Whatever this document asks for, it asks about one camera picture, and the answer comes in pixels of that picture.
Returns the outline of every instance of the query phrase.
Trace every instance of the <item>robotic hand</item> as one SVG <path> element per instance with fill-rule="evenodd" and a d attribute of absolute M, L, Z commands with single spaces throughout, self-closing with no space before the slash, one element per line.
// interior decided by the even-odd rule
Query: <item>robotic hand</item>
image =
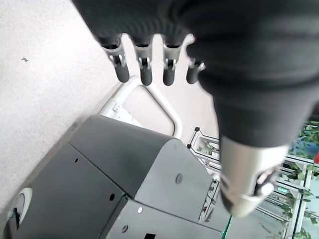
<path fill-rule="evenodd" d="M 121 82 L 129 79 L 121 34 L 152 82 L 152 36 L 163 37 L 163 82 L 174 81 L 188 33 L 191 64 L 213 96 L 222 162 L 221 196 L 245 216 L 271 193 L 290 142 L 319 98 L 319 2 L 312 0 L 73 0 Z"/>

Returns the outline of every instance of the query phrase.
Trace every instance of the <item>glass display case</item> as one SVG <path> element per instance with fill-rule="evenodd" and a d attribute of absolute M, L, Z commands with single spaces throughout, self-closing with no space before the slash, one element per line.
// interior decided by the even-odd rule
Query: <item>glass display case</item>
<path fill-rule="evenodd" d="M 187 147 L 218 185 L 221 171 L 219 139 L 204 135 L 196 128 Z M 319 207 L 319 200 L 316 201 L 319 198 L 319 180 L 312 180 L 317 171 L 319 166 L 313 159 L 287 155 L 274 192 L 249 216 L 232 218 L 218 197 L 219 187 L 215 188 L 214 203 L 202 215 L 209 217 L 210 223 L 218 222 L 216 229 L 222 230 L 223 237 L 228 239 L 319 239 L 319 215 L 315 210 Z"/>

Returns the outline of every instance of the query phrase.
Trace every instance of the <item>screw hole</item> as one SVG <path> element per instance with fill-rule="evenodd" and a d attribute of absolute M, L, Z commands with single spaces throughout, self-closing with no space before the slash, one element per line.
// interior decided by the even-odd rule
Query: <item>screw hole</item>
<path fill-rule="evenodd" d="M 113 201 L 114 198 L 115 198 L 115 195 L 114 195 L 114 193 L 112 193 L 112 194 L 110 195 L 110 201 Z"/>
<path fill-rule="evenodd" d="M 128 230 L 129 226 L 125 225 L 124 227 L 122 227 L 122 233 L 126 232 Z"/>

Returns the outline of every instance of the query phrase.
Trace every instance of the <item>silver metal cylinder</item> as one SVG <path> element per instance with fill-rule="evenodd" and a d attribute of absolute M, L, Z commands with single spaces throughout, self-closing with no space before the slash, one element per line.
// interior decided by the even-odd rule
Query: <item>silver metal cylinder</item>
<path fill-rule="evenodd" d="M 222 136 L 221 194 L 225 207 L 232 215 L 248 215 L 272 192 L 277 170 L 288 148 L 287 145 L 251 147 Z"/>

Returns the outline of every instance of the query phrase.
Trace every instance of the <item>metal joint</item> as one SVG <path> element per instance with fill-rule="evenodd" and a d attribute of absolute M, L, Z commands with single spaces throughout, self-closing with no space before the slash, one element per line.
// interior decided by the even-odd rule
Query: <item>metal joint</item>
<path fill-rule="evenodd" d="M 164 69 L 167 70 L 171 68 L 172 70 L 175 70 L 180 54 L 180 49 L 181 46 L 172 48 L 166 46 L 165 44 L 163 45 Z"/>
<path fill-rule="evenodd" d="M 197 68 L 197 71 L 203 71 L 206 69 L 206 65 L 203 61 L 197 61 L 195 58 L 190 59 L 189 67 L 191 69 Z"/>
<path fill-rule="evenodd" d="M 151 68 L 152 64 L 152 44 L 145 47 L 134 46 L 136 58 L 139 62 L 140 69 Z"/>
<path fill-rule="evenodd" d="M 108 49 L 106 47 L 103 47 L 103 49 L 115 67 L 124 67 L 126 65 L 124 48 L 121 41 L 119 43 L 119 46 L 115 49 Z"/>

